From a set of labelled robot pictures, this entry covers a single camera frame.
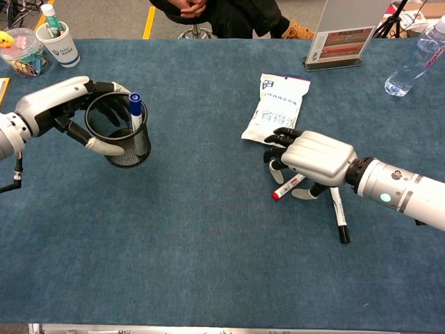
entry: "red marker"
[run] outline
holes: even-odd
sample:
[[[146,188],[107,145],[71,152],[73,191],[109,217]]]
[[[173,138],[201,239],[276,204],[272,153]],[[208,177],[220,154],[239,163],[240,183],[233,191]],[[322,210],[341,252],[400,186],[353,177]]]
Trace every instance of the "red marker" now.
[[[296,174],[294,177],[292,177],[288,182],[283,184],[280,188],[275,190],[272,193],[272,198],[274,200],[279,200],[281,197],[283,197],[289,190],[291,190],[294,186],[299,184],[301,181],[303,181],[306,177],[301,174]]]

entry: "yellow toy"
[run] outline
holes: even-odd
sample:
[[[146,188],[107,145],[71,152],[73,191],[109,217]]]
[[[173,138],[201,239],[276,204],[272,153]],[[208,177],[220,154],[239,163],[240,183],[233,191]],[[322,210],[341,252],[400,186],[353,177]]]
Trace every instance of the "yellow toy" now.
[[[0,31],[0,47],[3,49],[9,49],[14,44],[14,38],[9,36],[4,31]]]

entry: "stool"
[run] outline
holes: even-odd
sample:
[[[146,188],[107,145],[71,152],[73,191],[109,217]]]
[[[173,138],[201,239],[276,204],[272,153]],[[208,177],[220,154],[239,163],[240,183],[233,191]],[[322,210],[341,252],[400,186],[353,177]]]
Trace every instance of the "stool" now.
[[[200,24],[207,22],[204,16],[195,17],[193,19],[185,19],[180,16],[170,15],[165,13],[165,16],[168,17],[171,21],[178,24],[190,24],[192,27],[190,29],[185,30],[181,35],[179,35],[178,40],[182,38],[186,39],[194,39],[194,40],[205,40],[209,38],[216,38],[212,31],[206,28],[201,28]]]

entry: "brown shoe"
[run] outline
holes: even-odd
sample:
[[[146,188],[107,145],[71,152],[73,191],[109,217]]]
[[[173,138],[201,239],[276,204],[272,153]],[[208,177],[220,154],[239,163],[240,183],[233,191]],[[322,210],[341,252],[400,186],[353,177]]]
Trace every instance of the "brown shoe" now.
[[[291,19],[289,28],[283,33],[281,38],[299,38],[301,40],[311,40],[314,37],[314,32],[306,27],[301,26],[297,21]]]

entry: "plastic bottle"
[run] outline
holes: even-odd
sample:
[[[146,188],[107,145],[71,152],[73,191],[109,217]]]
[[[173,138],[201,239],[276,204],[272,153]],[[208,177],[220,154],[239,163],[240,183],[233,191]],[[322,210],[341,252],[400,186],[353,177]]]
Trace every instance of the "plastic bottle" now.
[[[385,82],[388,94],[405,96],[416,79],[428,71],[445,51],[445,15],[434,26],[429,26],[417,38],[410,54]]]
[[[41,5],[40,9],[42,10],[43,15],[47,18],[49,32],[52,38],[60,36],[60,31],[63,30],[63,27],[57,18],[53,5],[46,3],[45,5]]]

